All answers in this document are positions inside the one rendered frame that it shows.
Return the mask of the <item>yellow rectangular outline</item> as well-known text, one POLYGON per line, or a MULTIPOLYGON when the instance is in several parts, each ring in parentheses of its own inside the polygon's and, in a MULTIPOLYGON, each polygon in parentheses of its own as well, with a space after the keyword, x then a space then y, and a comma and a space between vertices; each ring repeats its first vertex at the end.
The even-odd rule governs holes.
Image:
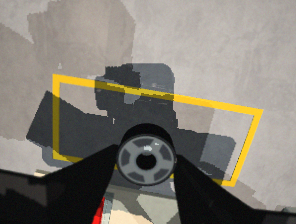
POLYGON ((160 92, 160 91, 124 86, 124 85, 101 82, 101 81, 95 81, 95 80, 84 79, 84 78, 79 78, 79 77, 67 77, 67 76, 53 74, 53 159, 64 160, 64 161, 69 161, 69 162, 78 162, 79 160, 82 160, 84 158, 59 154, 60 82, 61 83, 66 82, 66 83, 84 85, 84 86, 89 86, 89 87, 94 87, 94 88, 142 95, 142 96, 147 96, 147 97, 153 97, 153 98, 201 105, 201 106, 206 106, 206 107, 211 107, 211 108, 217 108, 217 109, 223 109, 223 110, 229 110, 229 111, 235 111, 235 112, 254 115, 253 122, 251 124, 248 135, 245 139, 243 148, 241 150, 240 156, 238 158, 238 161, 237 161, 236 167, 234 169, 233 175, 231 176, 231 179, 230 180, 218 180, 218 179, 211 178, 213 181, 215 181, 219 185, 226 185, 226 186, 232 186, 232 187, 235 186, 235 183, 237 181, 237 178, 239 176, 239 173, 242 169, 245 158, 246 158, 247 153, 249 151, 250 143, 253 138, 254 132, 256 131, 256 128, 258 126, 259 120, 260 120, 262 112, 263 112, 262 109, 256 109, 256 108, 240 106, 240 105, 235 105, 235 104, 229 104, 229 103, 211 101, 211 100, 207 100, 207 99, 165 93, 165 92, 160 92))

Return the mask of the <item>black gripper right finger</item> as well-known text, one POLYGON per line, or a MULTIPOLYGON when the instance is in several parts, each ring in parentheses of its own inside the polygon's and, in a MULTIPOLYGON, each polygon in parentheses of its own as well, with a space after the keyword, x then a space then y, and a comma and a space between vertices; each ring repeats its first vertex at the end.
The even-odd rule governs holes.
POLYGON ((173 175, 181 224, 296 224, 296 213, 244 204, 182 155, 173 175))

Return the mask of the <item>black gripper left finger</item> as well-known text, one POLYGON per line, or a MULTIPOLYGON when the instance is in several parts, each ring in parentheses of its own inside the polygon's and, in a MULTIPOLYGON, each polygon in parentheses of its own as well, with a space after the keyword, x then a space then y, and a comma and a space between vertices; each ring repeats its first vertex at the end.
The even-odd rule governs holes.
POLYGON ((116 164, 112 144, 43 176, 0 169, 0 219, 25 224, 92 224, 116 164))

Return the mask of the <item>black wheel with grey hub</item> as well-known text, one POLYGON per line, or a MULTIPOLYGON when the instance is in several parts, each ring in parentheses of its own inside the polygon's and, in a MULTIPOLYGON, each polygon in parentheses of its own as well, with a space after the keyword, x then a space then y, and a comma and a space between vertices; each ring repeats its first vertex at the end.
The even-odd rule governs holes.
POLYGON ((170 135, 151 123, 130 128, 116 153, 116 167, 120 174, 140 186, 154 186, 166 181, 176 166, 177 155, 170 135))

